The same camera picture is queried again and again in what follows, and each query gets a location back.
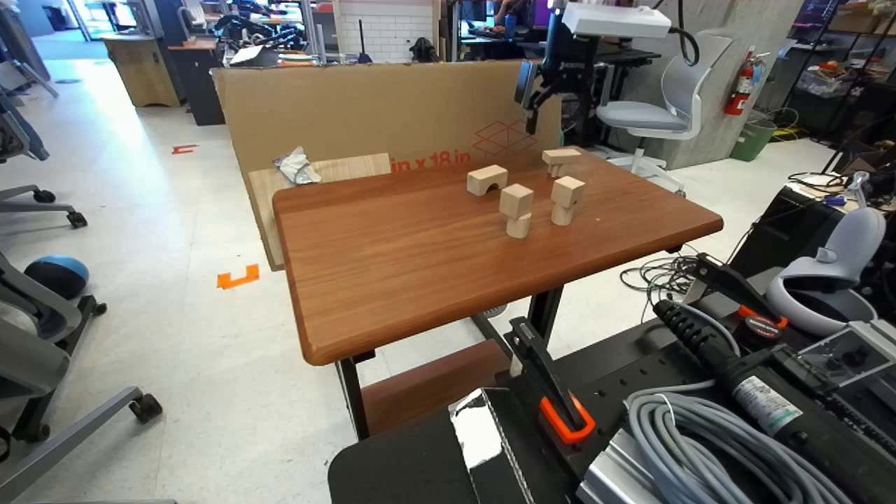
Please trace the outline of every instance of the table top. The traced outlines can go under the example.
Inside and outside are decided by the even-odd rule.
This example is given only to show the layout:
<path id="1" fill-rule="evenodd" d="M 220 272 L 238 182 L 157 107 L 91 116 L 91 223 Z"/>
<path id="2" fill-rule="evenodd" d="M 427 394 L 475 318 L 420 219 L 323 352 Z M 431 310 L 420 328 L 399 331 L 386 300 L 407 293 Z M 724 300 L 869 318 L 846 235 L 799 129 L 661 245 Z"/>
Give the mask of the table top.
<path id="1" fill-rule="evenodd" d="M 220 38 L 207 38 L 207 37 L 192 37 L 182 45 L 168 45 L 168 51 L 203 51 L 210 53 L 220 46 Z"/>
<path id="2" fill-rule="evenodd" d="M 276 214 L 305 361 L 353 359 L 724 226 L 717 213 L 603 160 L 574 177 L 584 205 L 573 226 L 554 226 L 550 171 L 511 171 L 536 189 L 524 241 L 504 235 L 498 192 L 465 189 L 465 171 L 281 189 Z"/>

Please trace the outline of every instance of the red fire extinguisher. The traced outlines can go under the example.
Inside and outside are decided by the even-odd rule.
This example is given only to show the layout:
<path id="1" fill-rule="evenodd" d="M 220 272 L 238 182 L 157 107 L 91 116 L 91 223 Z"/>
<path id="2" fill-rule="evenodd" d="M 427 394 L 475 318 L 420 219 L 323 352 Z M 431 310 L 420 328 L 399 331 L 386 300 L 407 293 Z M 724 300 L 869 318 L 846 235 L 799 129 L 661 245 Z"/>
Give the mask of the red fire extinguisher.
<path id="1" fill-rule="evenodd" d="M 756 80 L 756 65 L 759 58 L 753 56 L 753 51 L 748 53 L 748 62 L 741 66 L 734 90 L 725 100 L 725 115 L 742 115 L 745 104 L 752 100 L 753 91 L 753 80 Z"/>

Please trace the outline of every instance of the orange tape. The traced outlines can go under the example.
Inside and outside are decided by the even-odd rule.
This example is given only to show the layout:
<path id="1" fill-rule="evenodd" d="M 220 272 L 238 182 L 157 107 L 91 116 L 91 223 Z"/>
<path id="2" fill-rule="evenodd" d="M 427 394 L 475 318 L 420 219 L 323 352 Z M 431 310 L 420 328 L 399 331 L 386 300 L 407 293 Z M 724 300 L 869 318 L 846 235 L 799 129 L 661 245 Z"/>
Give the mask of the orange tape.
<path id="1" fill-rule="evenodd" d="M 238 284 L 246 284 L 255 280 L 259 280 L 259 262 L 251 262 L 244 276 L 220 273 L 220 289 L 227 291 L 227 289 L 238 289 Z"/>
<path id="2" fill-rule="evenodd" d="M 196 146 L 175 146 L 171 147 L 175 156 L 186 156 L 186 153 L 193 153 L 193 151 L 196 151 Z"/>

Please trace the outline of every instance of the gray office chair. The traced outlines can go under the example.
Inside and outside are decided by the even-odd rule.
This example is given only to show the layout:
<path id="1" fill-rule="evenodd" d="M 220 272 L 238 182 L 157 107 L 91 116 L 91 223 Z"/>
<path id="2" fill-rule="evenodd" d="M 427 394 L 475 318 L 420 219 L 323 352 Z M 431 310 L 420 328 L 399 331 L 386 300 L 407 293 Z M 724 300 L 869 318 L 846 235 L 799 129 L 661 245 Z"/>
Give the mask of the gray office chair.
<path id="1" fill-rule="evenodd" d="M 81 296 L 78 307 L 64 301 L 49 284 L 17 272 L 0 255 L 0 300 L 13 307 L 20 307 L 34 321 L 34 331 L 25 331 L 10 318 L 0 318 L 0 403 L 28 401 L 15 431 L 0 427 L 0 462 L 15 448 L 15 440 L 42 441 L 25 452 L 15 468 L 0 465 L 0 500 L 17 497 L 34 480 L 39 480 L 55 465 L 60 465 L 70 451 L 76 451 L 87 436 L 92 436 L 106 420 L 113 420 L 127 405 L 140 422 L 164 415 L 164 405 L 130 387 L 85 415 L 78 422 L 52 436 L 52 427 L 42 422 L 55 392 L 69 375 L 70 352 L 81 339 L 87 321 L 105 314 L 92 296 Z"/>
<path id="2" fill-rule="evenodd" d="M 32 123 L 20 115 L 15 98 L 0 90 L 0 163 L 10 156 L 34 156 L 49 160 L 52 151 L 39 139 L 39 133 L 32 129 Z M 15 195 L 32 192 L 34 202 L 6 202 Z M 70 226 L 87 226 L 87 219 L 70 207 L 70 205 L 55 205 L 57 195 L 52 189 L 42 189 L 36 185 L 20 185 L 0 189 L 0 213 L 69 213 Z"/>
<path id="3" fill-rule="evenodd" d="M 665 107 L 645 100 L 609 100 L 596 107 L 596 116 L 610 129 L 624 129 L 638 137 L 634 156 L 610 156 L 613 165 L 627 168 L 645 179 L 665 177 L 665 163 L 645 156 L 645 139 L 692 139 L 700 130 L 700 86 L 732 38 L 724 34 L 704 30 L 696 37 L 700 45 L 700 62 L 692 66 L 680 53 L 672 56 L 661 74 Z"/>

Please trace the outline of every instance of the floor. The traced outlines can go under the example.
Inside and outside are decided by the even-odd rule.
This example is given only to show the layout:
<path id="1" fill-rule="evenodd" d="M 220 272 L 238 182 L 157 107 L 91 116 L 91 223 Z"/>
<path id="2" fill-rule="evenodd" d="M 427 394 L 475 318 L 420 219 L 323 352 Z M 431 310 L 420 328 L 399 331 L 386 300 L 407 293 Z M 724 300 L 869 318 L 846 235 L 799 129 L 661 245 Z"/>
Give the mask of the floor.
<path id="1" fill-rule="evenodd" d="M 85 335 L 52 412 L 60 427 L 139 384 L 167 416 L 139 427 L 118 415 L 20 500 L 329 500 L 329 462 L 353 441 L 335 370 L 309 366 L 283 272 L 270 272 L 224 126 L 196 129 L 182 108 L 133 108 L 109 62 L 52 62 L 60 98 L 32 90 L 22 112 L 49 163 L 10 160 L 0 186 L 39 182 L 76 205 L 64 214 L 0 214 L 13 262 L 81 258 L 91 291 L 109 301 Z M 725 214 L 725 230 L 689 244 L 725 258 L 790 171 L 820 168 L 809 139 L 771 146 L 756 163 L 675 171 L 689 199 Z M 260 262 L 260 280 L 220 291 L 216 273 Z M 643 293 L 617 272 L 568 284 L 552 352 L 563 356 L 643 318 Z M 496 317 L 522 314 L 512 301 Z M 458 321 L 393 345 L 363 364 L 374 381 L 476 340 Z"/>

